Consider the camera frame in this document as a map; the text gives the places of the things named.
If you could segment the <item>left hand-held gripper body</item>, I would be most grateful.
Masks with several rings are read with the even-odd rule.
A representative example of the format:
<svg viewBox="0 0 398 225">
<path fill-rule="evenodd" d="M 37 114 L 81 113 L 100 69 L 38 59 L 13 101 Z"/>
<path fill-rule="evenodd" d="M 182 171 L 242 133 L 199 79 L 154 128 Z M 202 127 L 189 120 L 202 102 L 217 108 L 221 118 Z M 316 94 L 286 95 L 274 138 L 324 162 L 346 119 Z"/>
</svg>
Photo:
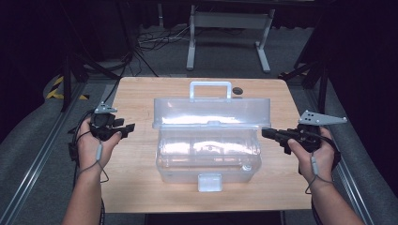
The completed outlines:
<svg viewBox="0 0 398 225">
<path fill-rule="evenodd" d="M 99 104 L 90 118 L 90 131 L 94 137 L 105 142 L 118 132 L 118 127 L 113 126 L 116 112 L 116 108 L 104 102 Z"/>
</svg>

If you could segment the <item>person's left hand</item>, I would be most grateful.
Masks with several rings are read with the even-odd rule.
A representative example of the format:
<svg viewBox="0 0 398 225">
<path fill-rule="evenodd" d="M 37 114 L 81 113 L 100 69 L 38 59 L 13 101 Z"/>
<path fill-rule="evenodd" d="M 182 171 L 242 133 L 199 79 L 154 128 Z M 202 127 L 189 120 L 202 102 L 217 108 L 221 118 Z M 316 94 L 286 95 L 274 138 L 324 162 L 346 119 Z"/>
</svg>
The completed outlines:
<svg viewBox="0 0 398 225">
<path fill-rule="evenodd" d="M 117 132 L 108 141 L 103 142 L 91 134 L 89 122 L 89 118 L 85 119 L 78 131 L 80 137 L 77 142 L 80 160 L 79 178 L 100 179 L 102 170 L 121 140 L 121 134 Z"/>
</svg>

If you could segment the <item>black metal stand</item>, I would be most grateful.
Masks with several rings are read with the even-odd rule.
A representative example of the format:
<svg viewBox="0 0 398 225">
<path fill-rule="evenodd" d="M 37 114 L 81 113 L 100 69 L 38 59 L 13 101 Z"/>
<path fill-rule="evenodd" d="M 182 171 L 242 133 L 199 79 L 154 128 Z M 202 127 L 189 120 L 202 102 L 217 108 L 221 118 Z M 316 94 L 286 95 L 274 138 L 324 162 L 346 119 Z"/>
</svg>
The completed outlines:
<svg viewBox="0 0 398 225">
<path fill-rule="evenodd" d="M 131 62 L 133 53 L 130 38 L 127 33 L 124 16 L 120 6 L 119 0 L 112 0 L 115 3 L 116 15 L 118 16 L 123 31 L 123 37 L 125 39 L 128 51 L 122 57 L 122 63 L 120 65 L 112 67 L 103 67 L 98 64 L 95 60 L 91 59 L 90 55 L 78 54 L 76 46 L 73 44 L 74 39 L 79 39 L 78 35 L 63 36 L 64 47 L 65 47 L 65 59 L 63 65 L 63 78 L 64 78 L 64 100 L 62 112 L 65 112 L 71 107 L 72 102 L 79 97 L 77 90 L 72 90 L 71 76 L 75 77 L 77 81 L 77 89 L 83 88 L 85 83 L 88 81 L 89 76 L 87 69 L 84 66 L 90 66 L 94 71 L 99 74 L 103 74 L 107 79 L 114 80 L 117 83 L 123 78 L 123 72 L 119 75 L 115 74 L 115 70 L 124 70 Z"/>
<path fill-rule="evenodd" d="M 322 50 L 313 50 L 305 47 L 298 57 L 295 69 L 290 72 L 282 72 L 278 78 L 283 81 L 291 80 L 303 73 L 305 78 L 301 82 L 304 89 L 314 89 L 318 84 L 318 97 L 316 108 L 320 113 L 326 110 L 326 96 L 328 89 L 328 62 L 329 57 Z"/>
</svg>

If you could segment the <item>person's right hand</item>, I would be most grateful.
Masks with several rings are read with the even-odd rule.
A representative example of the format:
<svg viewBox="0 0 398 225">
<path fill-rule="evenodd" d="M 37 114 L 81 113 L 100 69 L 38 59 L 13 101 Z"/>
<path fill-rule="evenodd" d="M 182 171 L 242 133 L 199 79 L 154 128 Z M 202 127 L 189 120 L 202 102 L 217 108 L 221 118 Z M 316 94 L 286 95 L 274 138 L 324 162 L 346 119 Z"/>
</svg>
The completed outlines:
<svg viewBox="0 0 398 225">
<path fill-rule="evenodd" d="M 298 159 L 298 168 L 306 179 L 310 188 L 318 185 L 331 185 L 331 168 L 334 160 L 333 147 L 323 141 L 320 148 L 312 153 L 308 153 L 297 141 L 290 139 L 288 144 L 292 153 Z"/>
</svg>

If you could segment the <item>white metal table frame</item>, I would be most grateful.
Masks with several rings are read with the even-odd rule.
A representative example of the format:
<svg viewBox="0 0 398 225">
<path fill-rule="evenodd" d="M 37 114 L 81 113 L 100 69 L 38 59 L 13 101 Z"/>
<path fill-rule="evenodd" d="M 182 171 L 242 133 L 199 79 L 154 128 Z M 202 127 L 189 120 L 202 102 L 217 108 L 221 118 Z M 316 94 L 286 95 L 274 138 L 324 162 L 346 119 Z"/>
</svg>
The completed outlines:
<svg viewBox="0 0 398 225">
<path fill-rule="evenodd" d="M 265 14 L 229 13 L 229 12 L 201 12 L 195 5 L 191 6 L 189 20 L 190 43 L 188 49 L 186 69 L 194 69 L 195 60 L 195 29 L 200 28 L 235 28 L 262 30 L 263 35 L 254 43 L 257 55 L 265 73 L 270 73 L 270 66 L 266 56 L 265 45 L 268 33 L 273 22 L 275 10 L 271 9 Z"/>
</svg>

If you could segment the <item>clear plastic storage box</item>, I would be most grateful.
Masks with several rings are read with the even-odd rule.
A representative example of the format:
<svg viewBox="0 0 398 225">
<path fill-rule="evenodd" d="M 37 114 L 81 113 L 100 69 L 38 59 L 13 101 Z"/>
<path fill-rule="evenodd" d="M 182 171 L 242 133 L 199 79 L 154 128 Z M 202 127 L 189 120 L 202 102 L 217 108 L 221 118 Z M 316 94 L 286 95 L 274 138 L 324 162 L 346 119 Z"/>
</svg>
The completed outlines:
<svg viewBox="0 0 398 225">
<path fill-rule="evenodd" d="M 187 97 L 156 97 L 156 166 L 166 183 L 200 192 L 246 183 L 262 166 L 258 132 L 270 128 L 270 100 L 234 97 L 230 82 L 191 82 Z M 250 164 L 250 172 L 241 166 Z"/>
</svg>

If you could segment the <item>yellow black floor tape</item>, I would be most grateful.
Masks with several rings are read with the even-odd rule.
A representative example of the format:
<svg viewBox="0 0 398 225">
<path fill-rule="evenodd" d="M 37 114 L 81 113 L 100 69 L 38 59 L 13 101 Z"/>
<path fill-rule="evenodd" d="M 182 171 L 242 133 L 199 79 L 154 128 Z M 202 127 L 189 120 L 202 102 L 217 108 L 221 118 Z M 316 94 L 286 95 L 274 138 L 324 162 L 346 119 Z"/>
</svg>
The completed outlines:
<svg viewBox="0 0 398 225">
<path fill-rule="evenodd" d="M 62 75 L 58 76 L 54 81 L 53 86 L 51 87 L 50 91 L 48 92 L 46 98 L 56 98 L 56 99 L 63 99 L 64 95 L 58 92 L 58 89 L 61 83 L 64 81 L 64 77 Z"/>
</svg>

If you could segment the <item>aluminium floor rail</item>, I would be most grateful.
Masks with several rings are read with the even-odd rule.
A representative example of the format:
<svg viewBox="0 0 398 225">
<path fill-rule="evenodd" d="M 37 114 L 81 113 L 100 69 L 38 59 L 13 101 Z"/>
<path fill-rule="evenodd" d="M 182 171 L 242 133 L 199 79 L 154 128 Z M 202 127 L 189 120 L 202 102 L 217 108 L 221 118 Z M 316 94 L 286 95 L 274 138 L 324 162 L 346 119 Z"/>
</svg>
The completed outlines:
<svg viewBox="0 0 398 225">
<path fill-rule="evenodd" d="M 78 101 L 84 88 L 84 83 L 77 83 L 74 90 L 71 92 L 71 97 L 66 109 L 57 115 L 44 144 L 40 147 L 36 157 L 24 174 L 22 182 L 19 184 L 18 189 L 10 200 L 8 207 L 0 217 L 0 225 L 12 225 L 13 221 L 18 216 L 33 186 L 36 184 L 48 157 L 53 151 L 54 142 L 59 136 L 61 128 L 65 125 L 72 108 Z"/>
<path fill-rule="evenodd" d="M 326 97 L 324 94 L 319 95 L 314 90 L 305 90 L 306 97 L 308 98 L 311 109 L 316 113 L 324 113 L 326 104 L 322 100 Z M 340 162 L 336 166 L 338 178 L 340 179 L 346 196 L 348 197 L 354 211 L 360 216 L 365 225 L 375 225 L 368 207 L 362 198 L 359 186 L 355 181 L 352 172 L 348 168 L 345 157 L 341 156 Z"/>
</svg>

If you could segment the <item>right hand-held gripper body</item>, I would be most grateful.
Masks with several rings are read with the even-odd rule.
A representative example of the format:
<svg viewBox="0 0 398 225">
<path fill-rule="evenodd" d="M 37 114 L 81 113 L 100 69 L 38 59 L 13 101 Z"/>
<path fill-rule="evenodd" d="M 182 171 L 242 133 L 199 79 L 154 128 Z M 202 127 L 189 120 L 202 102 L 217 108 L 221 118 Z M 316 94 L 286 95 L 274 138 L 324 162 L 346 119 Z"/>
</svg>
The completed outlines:
<svg viewBox="0 0 398 225">
<path fill-rule="evenodd" d="M 306 110 L 299 118 L 296 128 L 283 131 L 283 140 L 293 139 L 309 153 L 319 149 L 322 141 L 329 143 L 335 148 L 332 139 L 320 134 L 320 128 L 325 125 L 336 125 L 346 122 L 346 117 L 336 117 Z"/>
</svg>

